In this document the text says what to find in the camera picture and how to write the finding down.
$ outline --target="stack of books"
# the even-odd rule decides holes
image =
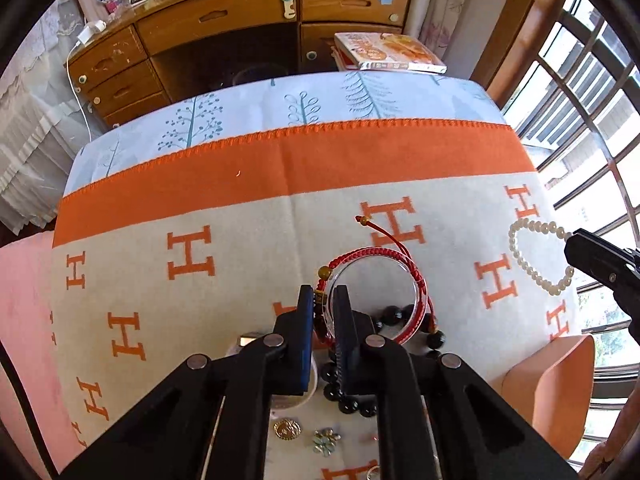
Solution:
[[[418,40],[385,32],[338,32],[332,56],[338,70],[395,70],[444,74],[447,66]]]

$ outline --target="wooden desk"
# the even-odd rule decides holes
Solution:
[[[275,60],[289,73],[334,66],[336,32],[401,32],[409,0],[148,0],[126,10],[69,63],[76,92],[109,126]]]

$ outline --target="orange stripe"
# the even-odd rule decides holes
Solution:
[[[53,245],[276,196],[533,170],[504,124],[394,119],[271,130],[171,153],[67,195]]]

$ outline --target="pink surface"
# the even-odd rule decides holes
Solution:
[[[52,241],[53,232],[46,232],[0,249],[0,340],[20,375],[44,441],[60,471],[84,448],[62,401],[53,356],[47,293]],[[2,423],[31,466],[47,478],[14,391],[4,373],[0,375]]]

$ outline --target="wooden drawer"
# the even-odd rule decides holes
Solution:
[[[301,61],[303,72],[337,70],[331,47],[336,32],[392,32],[401,34],[401,27],[386,27],[369,23],[303,23],[301,29]]]
[[[143,59],[146,59],[146,53],[131,26],[106,40],[100,40],[69,65],[69,73],[74,86],[87,94],[100,83]]]
[[[140,20],[138,32],[152,56],[220,32],[295,19],[284,17],[282,0],[187,0]]]
[[[107,79],[88,92],[87,97],[100,115],[106,117],[116,110],[161,91],[162,87],[151,62],[146,59]]]
[[[129,106],[125,106],[111,115],[107,115],[104,121],[111,128],[117,128],[135,118],[142,117],[169,104],[171,103],[166,94],[164,92],[158,92],[157,94],[140,99],[140,101],[130,104]]]
[[[301,0],[304,22],[404,23],[409,0]]]

